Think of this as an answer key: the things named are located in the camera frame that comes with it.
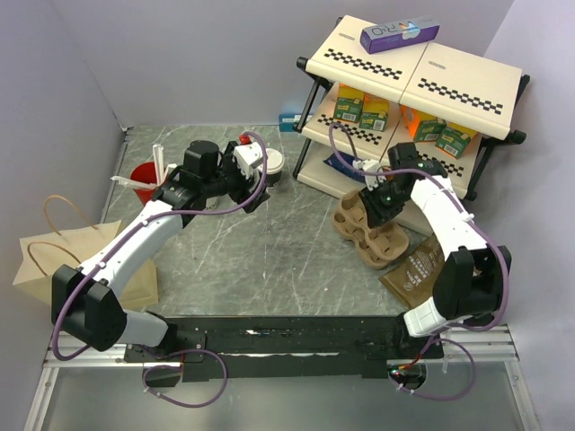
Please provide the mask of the purple box on shelf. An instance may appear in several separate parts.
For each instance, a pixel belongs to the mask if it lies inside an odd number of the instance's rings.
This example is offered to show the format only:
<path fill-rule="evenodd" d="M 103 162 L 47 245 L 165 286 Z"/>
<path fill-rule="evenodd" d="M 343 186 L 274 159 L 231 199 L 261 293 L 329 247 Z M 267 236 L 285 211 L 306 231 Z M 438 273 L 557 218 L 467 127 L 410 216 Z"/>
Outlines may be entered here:
<path fill-rule="evenodd" d="M 440 24 L 430 16 L 405 19 L 366 27 L 360 34 L 360 45 L 368 54 L 434 40 Z"/>

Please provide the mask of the kraft paper bag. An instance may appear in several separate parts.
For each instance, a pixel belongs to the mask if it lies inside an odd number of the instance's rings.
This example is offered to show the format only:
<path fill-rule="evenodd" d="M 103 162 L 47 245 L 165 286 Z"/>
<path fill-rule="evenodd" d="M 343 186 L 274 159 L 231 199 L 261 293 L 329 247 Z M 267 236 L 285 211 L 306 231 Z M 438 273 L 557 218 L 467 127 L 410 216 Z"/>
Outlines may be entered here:
<path fill-rule="evenodd" d="M 121 221 L 107 224 L 92 224 L 86 227 L 59 230 L 49 216 L 48 203 L 61 199 L 78 215 L 86 215 L 76 204 L 60 195 L 51 195 L 43 204 L 43 212 L 51 229 L 50 233 L 20 239 L 23 261 L 13 280 L 13 285 L 43 303 L 51 303 L 51 277 L 63 264 L 72 268 L 89 259 L 104 248 L 125 229 Z M 120 304 L 129 310 L 138 311 L 158 303 L 156 266 L 147 260 L 129 280 L 120 296 Z"/>

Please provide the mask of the aluminium rail frame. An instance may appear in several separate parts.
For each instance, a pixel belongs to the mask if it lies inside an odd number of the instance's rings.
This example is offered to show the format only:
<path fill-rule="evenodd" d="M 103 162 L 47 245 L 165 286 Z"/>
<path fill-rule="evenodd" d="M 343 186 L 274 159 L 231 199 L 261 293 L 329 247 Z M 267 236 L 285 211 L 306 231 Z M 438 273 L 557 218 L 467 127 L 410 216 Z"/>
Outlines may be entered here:
<path fill-rule="evenodd" d="M 92 348 L 70 361 L 48 349 L 26 418 L 25 430 L 136 430 L 149 402 L 139 377 L 142 365 L 123 361 L 122 344 Z"/>

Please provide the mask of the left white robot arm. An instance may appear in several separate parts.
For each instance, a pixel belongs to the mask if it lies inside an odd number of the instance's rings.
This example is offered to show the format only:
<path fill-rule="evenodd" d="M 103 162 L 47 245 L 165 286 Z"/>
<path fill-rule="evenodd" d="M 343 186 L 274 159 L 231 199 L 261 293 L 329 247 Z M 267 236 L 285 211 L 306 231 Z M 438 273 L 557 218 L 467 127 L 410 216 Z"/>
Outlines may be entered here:
<path fill-rule="evenodd" d="M 51 348 L 65 332 L 100 352 L 117 343 L 140 345 L 154 359 L 172 358 L 178 347 L 176 324 L 151 312 L 126 310 L 119 298 L 140 267 L 182 231 L 195 216 L 207 216 L 210 198 L 228 196 L 236 208 L 254 211 L 268 199 L 267 153 L 255 133 L 252 143 L 220 149 L 195 140 L 182 164 L 154 191 L 136 219 L 101 251 L 76 267 L 61 266 L 51 278 Z"/>

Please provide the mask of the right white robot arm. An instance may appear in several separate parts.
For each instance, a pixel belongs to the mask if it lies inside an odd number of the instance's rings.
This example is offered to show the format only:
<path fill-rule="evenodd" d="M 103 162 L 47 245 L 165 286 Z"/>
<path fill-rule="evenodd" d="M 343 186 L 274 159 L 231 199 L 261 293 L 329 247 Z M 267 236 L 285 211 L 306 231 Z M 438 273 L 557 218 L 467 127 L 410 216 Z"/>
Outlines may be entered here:
<path fill-rule="evenodd" d="M 398 216 L 411 201 L 425 216 L 444 256 L 431 297 L 406 312 L 392 337 L 394 351 L 413 357 L 424 338 L 451 327 L 482 331 L 496 324 L 509 299 L 511 256 L 486 238 L 458 199 L 440 162 L 420 158 L 412 142 L 387 152 L 390 171 L 365 175 L 359 192 L 369 227 Z"/>

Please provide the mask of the black paper coffee cup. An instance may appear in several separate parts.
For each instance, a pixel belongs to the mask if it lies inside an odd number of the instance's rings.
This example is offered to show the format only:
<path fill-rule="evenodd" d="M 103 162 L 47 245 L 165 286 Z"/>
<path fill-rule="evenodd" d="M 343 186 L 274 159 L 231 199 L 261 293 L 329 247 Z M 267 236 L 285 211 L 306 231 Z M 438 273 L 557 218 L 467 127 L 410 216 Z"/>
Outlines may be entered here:
<path fill-rule="evenodd" d="M 279 185 L 282 178 L 282 170 L 272 170 L 266 172 L 266 185 L 273 188 Z"/>

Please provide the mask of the pulp cup carrier tray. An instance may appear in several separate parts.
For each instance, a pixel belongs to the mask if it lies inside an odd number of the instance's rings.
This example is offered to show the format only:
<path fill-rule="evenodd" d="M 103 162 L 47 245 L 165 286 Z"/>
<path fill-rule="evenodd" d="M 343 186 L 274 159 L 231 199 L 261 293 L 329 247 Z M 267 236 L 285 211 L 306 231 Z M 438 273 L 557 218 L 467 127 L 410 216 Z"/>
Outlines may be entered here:
<path fill-rule="evenodd" d="M 400 258 L 410 244 L 407 233 L 393 222 L 374 229 L 358 228 L 351 238 L 359 257 L 373 269 L 385 268 Z"/>

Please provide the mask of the white plastic cup lid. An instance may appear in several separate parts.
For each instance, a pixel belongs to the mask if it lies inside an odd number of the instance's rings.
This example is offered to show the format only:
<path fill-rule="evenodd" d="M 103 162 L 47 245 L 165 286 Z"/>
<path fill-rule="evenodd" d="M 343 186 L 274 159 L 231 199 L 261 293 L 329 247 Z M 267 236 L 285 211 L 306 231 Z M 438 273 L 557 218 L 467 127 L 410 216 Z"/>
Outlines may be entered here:
<path fill-rule="evenodd" d="M 274 175 L 282 171 L 285 157 L 284 155 L 273 148 L 266 149 L 267 154 L 267 169 L 266 172 L 268 175 Z"/>

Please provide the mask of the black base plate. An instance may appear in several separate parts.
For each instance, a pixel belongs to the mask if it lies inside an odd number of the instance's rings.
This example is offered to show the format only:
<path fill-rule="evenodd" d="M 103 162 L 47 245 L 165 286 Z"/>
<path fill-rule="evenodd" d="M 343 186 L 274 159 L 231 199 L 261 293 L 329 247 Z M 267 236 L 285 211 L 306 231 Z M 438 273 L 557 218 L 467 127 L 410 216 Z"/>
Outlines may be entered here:
<path fill-rule="evenodd" d="M 410 337 L 402 317 L 193 316 L 171 322 L 178 328 L 174 356 L 132 345 L 125 361 L 182 365 L 188 383 L 223 375 L 385 379 L 393 362 L 444 356 L 442 347 Z"/>

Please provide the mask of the orange box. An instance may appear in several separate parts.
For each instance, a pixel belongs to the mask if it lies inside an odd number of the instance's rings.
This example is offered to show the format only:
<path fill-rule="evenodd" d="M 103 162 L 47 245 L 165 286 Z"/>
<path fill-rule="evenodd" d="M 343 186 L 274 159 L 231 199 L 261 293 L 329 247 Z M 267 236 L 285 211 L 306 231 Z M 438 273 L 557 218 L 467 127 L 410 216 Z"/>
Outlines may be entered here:
<path fill-rule="evenodd" d="M 405 125 L 410 133 L 410 136 L 413 140 L 414 130 L 417 124 L 426 119 L 439 119 L 436 116 L 430 115 L 426 112 L 422 112 L 420 110 L 415 110 L 413 108 L 407 107 L 405 105 L 400 106 L 400 110 L 405 121 Z"/>

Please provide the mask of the brown coffee bean pouch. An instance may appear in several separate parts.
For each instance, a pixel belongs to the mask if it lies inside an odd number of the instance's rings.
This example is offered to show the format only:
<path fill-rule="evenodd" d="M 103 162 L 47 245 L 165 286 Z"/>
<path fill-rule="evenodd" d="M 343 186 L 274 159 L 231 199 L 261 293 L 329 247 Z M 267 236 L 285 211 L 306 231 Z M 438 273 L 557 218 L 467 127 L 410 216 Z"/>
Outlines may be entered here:
<path fill-rule="evenodd" d="M 445 262 L 435 234 L 424 240 L 399 266 L 379 280 L 408 309 L 413 309 L 432 296 L 433 286 Z"/>

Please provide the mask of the green yellow carton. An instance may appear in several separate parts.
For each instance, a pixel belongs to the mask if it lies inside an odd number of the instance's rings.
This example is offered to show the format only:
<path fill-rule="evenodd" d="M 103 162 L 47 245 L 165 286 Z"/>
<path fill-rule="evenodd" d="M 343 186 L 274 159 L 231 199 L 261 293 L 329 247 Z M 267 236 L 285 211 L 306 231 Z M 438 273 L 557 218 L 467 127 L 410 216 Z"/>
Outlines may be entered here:
<path fill-rule="evenodd" d="M 389 101 L 366 94 L 358 126 L 365 130 L 383 132 L 389 115 Z"/>
<path fill-rule="evenodd" d="M 339 84 L 333 117 L 337 120 L 357 124 L 363 109 L 365 93 L 361 90 Z"/>

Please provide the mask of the red cup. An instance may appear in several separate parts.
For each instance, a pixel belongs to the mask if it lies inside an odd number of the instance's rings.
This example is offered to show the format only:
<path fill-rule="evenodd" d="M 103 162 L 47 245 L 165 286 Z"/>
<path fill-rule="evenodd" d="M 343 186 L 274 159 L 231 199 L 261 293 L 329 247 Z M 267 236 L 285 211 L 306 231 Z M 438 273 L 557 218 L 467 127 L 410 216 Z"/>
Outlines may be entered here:
<path fill-rule="evenodd" d="M 138 186 L 134 189 L 137 198 L 144 206 L 151 200 L 153 194 L 159 187 L 158 179 L 156 178 L 155 164 L 153 162 L 139 164 L 130 174 L 129 178 L 146 185 L 145 188 Z"/>

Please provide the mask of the beige checkered shelf rack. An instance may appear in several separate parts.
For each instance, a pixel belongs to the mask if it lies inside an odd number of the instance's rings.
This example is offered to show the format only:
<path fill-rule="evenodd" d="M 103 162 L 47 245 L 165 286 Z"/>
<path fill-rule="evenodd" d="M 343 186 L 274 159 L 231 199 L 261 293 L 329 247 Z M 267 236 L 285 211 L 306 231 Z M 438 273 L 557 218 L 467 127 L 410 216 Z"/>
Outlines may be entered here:
<path fill-rule="evenodd" d="M 525 133 L 512 129 L 511 120 L 529 85 L 529 75 L 437 42 L 368 54 L 359 42 L 367 26 L 366 21 L 349 15 L 339 18 L 316 52 L 296 62 L 314 83 L 302 118 L 294 126 L 305 137 L 294 178 L 335 198 L 359 187 L 359 182 L 327 165 L 325 159 L 337 147 L 346 154 L 386 163 L 388 149 L 410 138 L 400 111 L 405 106 L 476 131 L 458 159 L 431 142 L 416 145 L 423 159 L 444 166 L 459 198 L 474 201 L 495 148 L 519 145 L 526 139 Z M 347 124 L 345 132 L 331 132 L 339 84 L 389 100 L 385 130 Z"/>

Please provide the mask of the stack of paper cups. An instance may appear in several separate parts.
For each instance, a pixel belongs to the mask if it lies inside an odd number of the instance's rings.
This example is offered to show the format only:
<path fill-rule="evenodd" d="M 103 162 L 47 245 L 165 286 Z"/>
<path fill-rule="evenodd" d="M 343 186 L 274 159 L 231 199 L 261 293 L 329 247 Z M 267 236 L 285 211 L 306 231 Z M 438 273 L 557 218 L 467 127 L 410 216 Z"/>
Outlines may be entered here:
<path fill-rule="evenodd" d="M 206 211 L 215 210 L 218 206 L 218 201 L 219 201 L 219 197 L 208 198 L 206 200 L 205 210 Z"/>

